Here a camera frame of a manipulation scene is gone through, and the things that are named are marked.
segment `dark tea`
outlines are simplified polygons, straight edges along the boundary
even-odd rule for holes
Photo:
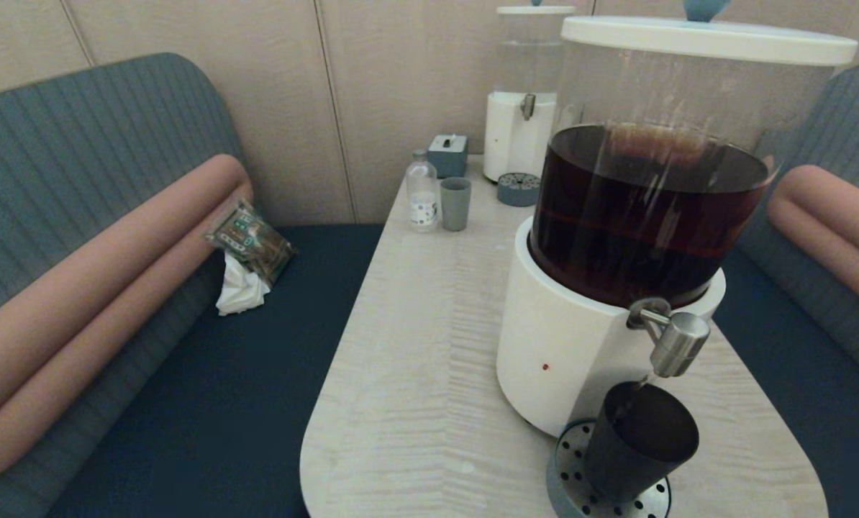
[[[585,297],[680,307],[708,288],[768,180],[733,145],[633,124],[571,127],[548,145],[532,257]]]

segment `pink cylindrical cushion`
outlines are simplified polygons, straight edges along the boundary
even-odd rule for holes
[[[0,308],[0,472],[209,256],[204,230],[233,196],[253,196],[243,167],[210,158]]]
[[[768,217],[859,297],[858,187],[823,168],[795,167],[772,193]]]

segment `perforated drip tray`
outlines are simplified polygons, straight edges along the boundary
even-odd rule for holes
[[[583,468],[583,454],[590,443],[593,423],[594,420],[582,420],[568,426],[548,463],[547,494],[558,516],[666,518],[672,502],[668,478],[623,504],[601,497],[590,486]]]

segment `gray cup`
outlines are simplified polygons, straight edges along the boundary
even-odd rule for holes
[[[442,227],[451,232],[468,226],[468,205],[471,202],[471,181],[446,178],[440,183],[442,196]]]

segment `tissue box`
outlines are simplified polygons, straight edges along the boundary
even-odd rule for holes
[[[468,161],[468,137],[466,135],[436,135],[427,148],[427,160],[436,167],[440,178],[465,176]]]

